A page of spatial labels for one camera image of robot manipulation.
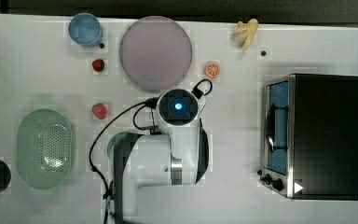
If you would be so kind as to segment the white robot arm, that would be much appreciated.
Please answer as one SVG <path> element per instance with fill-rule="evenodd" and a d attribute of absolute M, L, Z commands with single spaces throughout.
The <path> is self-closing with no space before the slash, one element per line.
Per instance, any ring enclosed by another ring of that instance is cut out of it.
<path fill-rule="evenodd" d="M 156 133 L 116 134 L 108 145 L 115 224 L 135 224 L 137 191 L 144 187 L 195 185 L 209 163 L 209 141 L 200 113 L 205 93 L 174 89 L 145 105 L 154 110 Z"/>

